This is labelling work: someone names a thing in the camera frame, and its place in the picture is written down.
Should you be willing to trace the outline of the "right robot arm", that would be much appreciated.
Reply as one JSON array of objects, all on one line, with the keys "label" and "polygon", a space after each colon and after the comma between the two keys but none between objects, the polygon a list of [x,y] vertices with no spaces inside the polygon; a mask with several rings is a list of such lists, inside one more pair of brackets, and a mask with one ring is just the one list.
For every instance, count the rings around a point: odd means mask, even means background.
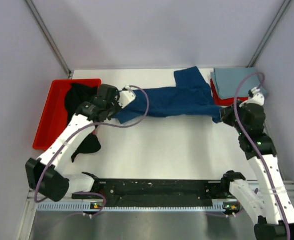
[{"label": "right robot arm", "polygon": [[221,178],[221,194],[240,203],[254,225],[256,239],[294,240],[294,207],[279,171],[274,143],[264,132],[262,103],[236,100],[220,114],[221,121],[239,135],[240,149],[255,174],[261,197],[241,173],[232,170]]}]

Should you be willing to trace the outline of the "folded light blue t shirt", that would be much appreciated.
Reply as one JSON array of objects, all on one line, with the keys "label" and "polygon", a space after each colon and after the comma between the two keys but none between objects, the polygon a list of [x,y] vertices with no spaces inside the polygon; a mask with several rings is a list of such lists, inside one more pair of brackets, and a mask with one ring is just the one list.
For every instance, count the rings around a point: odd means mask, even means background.
[{"label": "folded light blue t shirt", "polygon": [[[214,68],[210,73],[210,77],[214,83],[219,98],[224,100],[233,98],[239,83],[245,77],[255,72],[257,72],[257,70],[254,67]],[[259,77],[257,75],[251,76],[240,88],[238,97],[247,97],[249,90],[257,87],[259,84]]]}]

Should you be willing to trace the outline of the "folded red t shirt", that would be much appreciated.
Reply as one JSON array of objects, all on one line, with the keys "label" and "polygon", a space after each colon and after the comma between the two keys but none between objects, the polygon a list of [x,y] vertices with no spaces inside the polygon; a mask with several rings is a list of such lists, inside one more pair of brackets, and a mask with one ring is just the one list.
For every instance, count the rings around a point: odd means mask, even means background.
[{"label": "folded red t shirt", "polygon": [[231,106],[234,103],[234,96],[231,98],[221,99],[216,91],[216,88],[214,86],[214,82],[212,79],[210,79],[210,88],[212,92],[212,97],[215,105],[221,106],[221,107],[228,107]]}]

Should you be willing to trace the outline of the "red plastic tray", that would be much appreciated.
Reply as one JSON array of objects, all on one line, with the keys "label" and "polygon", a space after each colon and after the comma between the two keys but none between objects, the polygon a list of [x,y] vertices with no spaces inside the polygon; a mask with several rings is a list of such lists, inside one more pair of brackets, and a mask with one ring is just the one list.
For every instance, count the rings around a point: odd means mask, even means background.
[{"label": "red plastic tray", "polygon": [[65,130],[67,111],[64,99],[73,83],[97,87],[101,85],[101,80],[98,78],[56,79],[52,82],[32,145],[35,150],[46,151]]}]

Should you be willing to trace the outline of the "left aluminium frame post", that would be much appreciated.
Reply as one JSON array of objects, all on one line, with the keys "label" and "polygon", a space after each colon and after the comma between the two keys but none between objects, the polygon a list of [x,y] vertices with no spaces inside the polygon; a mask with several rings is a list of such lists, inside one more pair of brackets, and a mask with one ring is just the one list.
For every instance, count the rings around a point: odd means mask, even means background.
[{"label": "left aluminium frame post", "polygon": [[34,18],[40,32],[42,33],[45,41],[47,42],[49,48],[51,49],[52,53],[54,54],[56,60],[58,61],[59,65],[63,69],[63,71],[66,73],[66,75],[69,77],[72,73],[71,69],[67,65],[64,57],[62,56],[57,44],[55,43],[51,33],[49,32],[40,12],[38,11],[36,5],[32,0],[24,0],[23,1],[27,7],[27,9],[30,11],[32,17]]}]

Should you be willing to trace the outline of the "dark blue t shirt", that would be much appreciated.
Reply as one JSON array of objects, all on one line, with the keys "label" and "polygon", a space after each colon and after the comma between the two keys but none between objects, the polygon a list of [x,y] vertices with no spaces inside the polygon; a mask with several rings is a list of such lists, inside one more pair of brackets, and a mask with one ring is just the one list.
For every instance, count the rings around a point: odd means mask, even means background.
[{"label": "dark blue t shirt", "polygon": [[135,90],[134,102],[114,118],[124,124],[144,115],[149,100],[149,117],[209,116],[216,124],[221,121],[220,107],[214,104],[211,89],[196,66],[175,71],[174,80],[175,87]]}]

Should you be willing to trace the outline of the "aluminium frame post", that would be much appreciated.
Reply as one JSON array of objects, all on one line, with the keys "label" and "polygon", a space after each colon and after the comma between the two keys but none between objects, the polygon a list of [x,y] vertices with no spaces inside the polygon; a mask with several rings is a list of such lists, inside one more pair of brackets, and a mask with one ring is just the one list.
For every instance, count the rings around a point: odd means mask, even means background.
[{"label": "aluminium frame post", "polygon": [[276,15],[273,17],[261,41],[259,42],[256,50],[254,51],[254,54],[252,55],[250,61],[246,65],[247,68],[252,68],[257,63],[265,47],[267,46],[268,42],[272,38],[273,34],[275,33],[277,26],[279,25],[281,20],[284,18],[286,12],[289,10],[292,2],[293,2],[292,0],[282,1],[280,8],[277,10]]},{"label": "aluminium frame post", "polygon": [[54,54],[56,60],[58,61],[59,65],[63,69],[63,71],[66,73],[66,75],[69,77],[72,73],[71,69],[67,65],[64,57],[62,56],[57,44],[55,43],[51,33],[49,32],[40,12],[38,11],[36,5],[32,0],[24,0],[23,1],[27,7],[27,9],[30,11],[32,17],[34,18],[40,32],[42,33],[45,41],[47,42],[49,48],[51,49],[52,53]]}]

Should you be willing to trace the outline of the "right aluminium frame post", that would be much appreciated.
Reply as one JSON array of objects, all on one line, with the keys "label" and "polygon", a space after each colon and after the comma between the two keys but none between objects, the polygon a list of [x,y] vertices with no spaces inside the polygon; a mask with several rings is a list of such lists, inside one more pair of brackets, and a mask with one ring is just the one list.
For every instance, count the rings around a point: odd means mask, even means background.
[{"label": "right aluminium frame post", "polygon": [[254,51],[254,54],[252,55],[250,61],[246,65],[247,68],[252,68],[257,63],[265,47],[267,46],[268,42],[272,38],[273,34],[275,33],[277,26],[279,25],[281,20],[284,18],[286,12],[289,10],[292,2],[293,2],[292,0],[282,1],[280,8],[277,10],[276,15],[273,17],[261,41],[259,42],[256,50]]}]

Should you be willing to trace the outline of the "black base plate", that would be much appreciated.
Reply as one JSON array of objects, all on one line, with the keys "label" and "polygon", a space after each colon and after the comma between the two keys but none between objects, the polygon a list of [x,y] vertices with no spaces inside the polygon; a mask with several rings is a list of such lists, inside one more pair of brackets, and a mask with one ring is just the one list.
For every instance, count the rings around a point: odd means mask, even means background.
[{"label": "black base plate", "polygon": [[208,207],[233,198],[219,181],[208,180],[101,178],[91,192],[103,195],[107,207]]}]

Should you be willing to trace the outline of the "black t shirt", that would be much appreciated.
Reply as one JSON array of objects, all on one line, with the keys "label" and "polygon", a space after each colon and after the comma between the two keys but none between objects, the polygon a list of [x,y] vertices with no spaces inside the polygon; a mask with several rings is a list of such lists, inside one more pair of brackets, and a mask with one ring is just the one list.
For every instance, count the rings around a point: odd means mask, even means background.
[{"label": "black t shirt", "polygon": [[[70,90],[66,93],[64,106],[67,111],[67,125],[70,123],[78,107],[84,102],[90,102],[96,96],[98,87],[89,87],[79,83],[72,83]],[[94,133],[88,135],[80,144],[71,157],[74,163],[79,154],[93,154],[101,149],[101,144]]]}]

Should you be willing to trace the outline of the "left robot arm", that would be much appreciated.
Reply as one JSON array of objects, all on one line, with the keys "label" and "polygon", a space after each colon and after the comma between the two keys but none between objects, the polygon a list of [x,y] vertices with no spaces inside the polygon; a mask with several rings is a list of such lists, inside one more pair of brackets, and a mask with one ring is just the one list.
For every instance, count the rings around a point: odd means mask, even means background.
[{"label": "left robot arm", "polygon": [[65,130],[49,149],[26,162],[27,180],[29,187],[35,191],[36,203],[41,202],[39,194],[54,202],[62,200],[67,194],[84,192],[89,198],[100,194],[100,186],[90,174],[63,176],[63,170],[83,141],[95,131],[96,124],[119,112],[119,100],[120,92],[116,87],[100,85],[96,95],[76,107]]}]

